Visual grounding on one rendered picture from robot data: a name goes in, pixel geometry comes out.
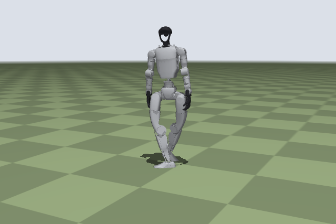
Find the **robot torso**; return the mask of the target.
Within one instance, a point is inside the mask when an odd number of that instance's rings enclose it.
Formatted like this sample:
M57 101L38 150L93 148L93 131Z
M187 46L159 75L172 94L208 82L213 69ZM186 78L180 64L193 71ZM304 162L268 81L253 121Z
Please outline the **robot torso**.
M164 46L164 45L162 45ZM179 55L176 46L159 47L155 50L156 67L161 79L167 79L161 88L161 97L163 100L175 100L175 92L177 91L171 78L176 78L179 71Z

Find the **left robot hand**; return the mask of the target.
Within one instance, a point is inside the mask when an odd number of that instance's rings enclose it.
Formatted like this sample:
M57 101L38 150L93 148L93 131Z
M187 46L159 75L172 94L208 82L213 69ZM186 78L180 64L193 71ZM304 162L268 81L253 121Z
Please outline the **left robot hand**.
M191 105L191 94L189 94L189 90L185 91L185 96L186 96L186 102L183 106L186 105L186 107L183 109L184 111L189 109L189 107Z

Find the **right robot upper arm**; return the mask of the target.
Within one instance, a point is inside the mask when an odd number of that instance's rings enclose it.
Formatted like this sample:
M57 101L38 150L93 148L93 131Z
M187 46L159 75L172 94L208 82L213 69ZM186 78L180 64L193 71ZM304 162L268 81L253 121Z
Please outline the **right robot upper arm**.
M145 72L147 77L154 76L154 64L155 64L155 49L148 52L148 69Z

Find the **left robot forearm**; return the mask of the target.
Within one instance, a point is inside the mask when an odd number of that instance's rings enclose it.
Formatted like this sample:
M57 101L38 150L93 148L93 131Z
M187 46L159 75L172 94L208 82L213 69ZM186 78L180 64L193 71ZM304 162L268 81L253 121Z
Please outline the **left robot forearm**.
M190 83L190 73L189 73L188 68L187 68L187 74L188 74L188 76L183 77L184 88L185 88L185 91L189 90L189 94L191 94L192 90L191 90L191 83Z

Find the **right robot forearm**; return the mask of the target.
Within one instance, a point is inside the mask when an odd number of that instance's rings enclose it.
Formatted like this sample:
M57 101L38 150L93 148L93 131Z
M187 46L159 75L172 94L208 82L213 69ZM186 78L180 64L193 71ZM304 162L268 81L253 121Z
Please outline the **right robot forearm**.
M152 81L153 81L153 78L145 76L145 80L146 80L146 92L150 91L150 94L151 94L152 93Z

